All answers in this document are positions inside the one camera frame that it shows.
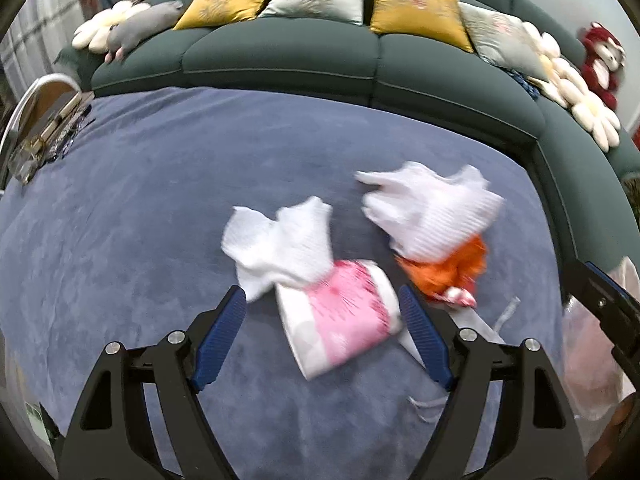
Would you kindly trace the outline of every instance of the red stuffed animal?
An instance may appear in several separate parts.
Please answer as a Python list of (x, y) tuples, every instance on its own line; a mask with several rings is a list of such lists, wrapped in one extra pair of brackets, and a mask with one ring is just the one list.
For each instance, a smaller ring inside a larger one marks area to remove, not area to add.
[(587, 49), (582, 77), (589, 90), (602, 99), (607, 108), (615, 111), (618, 101), (612, 92), (620, 84), (616, 72), (625, 65), (625, 50), (613, 34), (596, 22), (591, 23), (582, 44)]

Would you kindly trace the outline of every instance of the transparent plastic bag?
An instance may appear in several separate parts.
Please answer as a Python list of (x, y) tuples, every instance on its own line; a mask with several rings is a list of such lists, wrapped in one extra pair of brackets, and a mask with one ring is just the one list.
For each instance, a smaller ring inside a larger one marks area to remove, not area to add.
[[(633, 298), (640, 298), (638, 273), (628, 257), (609, 276)], [(562, 384), (587, 448), (600, 437), (615, 407), (633, 391), (611, 355), (612, 348), (598, 319), (571, 298), (562, 319)]]

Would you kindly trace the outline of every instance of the green sofa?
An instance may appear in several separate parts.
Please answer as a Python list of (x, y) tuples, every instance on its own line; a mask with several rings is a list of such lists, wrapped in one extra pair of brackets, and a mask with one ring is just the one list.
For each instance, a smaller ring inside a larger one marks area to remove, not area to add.
[[(534, 23), (581, 65), (580, 41), (529, 0), (461, 1)], [(366, 26), (327, 20), (261, 18), (168, 30), (121, 64), (102, 64), (100, 57), (71, 47), (60, 53), (60, 62), (73, 65), (83, 87), (97, 96), (165, 86), (261, 89), (437, 124), (526, 168), (545, 207), (559, 264), (579, 258), (610, 270), (628, 255), (640, 266), (638, 225), (620, 185), (626, 174), (640, 170), (640, 153), (628, 133), (622, 131), (620, 147), (605, 156), (567, 111), (542, 97), (534, 101), (500, 69), (448, 44), (379, 36)]]

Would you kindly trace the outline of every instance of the bed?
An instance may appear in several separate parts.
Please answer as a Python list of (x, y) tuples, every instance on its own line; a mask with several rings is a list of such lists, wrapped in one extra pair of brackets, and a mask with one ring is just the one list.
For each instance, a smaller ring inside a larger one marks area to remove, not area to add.
[[(478, 168), (505, 199), (485, 233), (478, 314), (500, 335), (537, 338), (559, 365), (561, 296), (545, 214), (527, 173), (469, 138), (356, 105), (274, 92), (165, 88), (94, 101), (68, 155), (0, 201), (0, 326), (34, 396), (65, 433), (103, 346), (155, 344), (218, 304), (236, 282), (220, 249), (232, 207), (273, 217), (316, 195), (333, 206), (334, 257), (406, 278), (360, 210), (353, 174), (407, 160), (442, 175)], [(146, 390), (165, 467), (179, 471)], [(395, 339), (312, 381), (287, 345), (271, 292), (252, 303), (218, 380), (199, 399), (242, 479), (405, 479), (444, 391)], [(481, 466), (497, 413), (492, 384), (468, 469)]]

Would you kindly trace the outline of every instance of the curtain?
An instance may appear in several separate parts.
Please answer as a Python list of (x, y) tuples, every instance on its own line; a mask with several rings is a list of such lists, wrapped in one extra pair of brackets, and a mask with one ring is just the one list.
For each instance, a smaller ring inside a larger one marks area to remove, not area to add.
[(0, 42), (0, 62), (19, 99), (37, 78), (54, 72), (58, 52), (84, 22), (80, 0), (27, 0)]

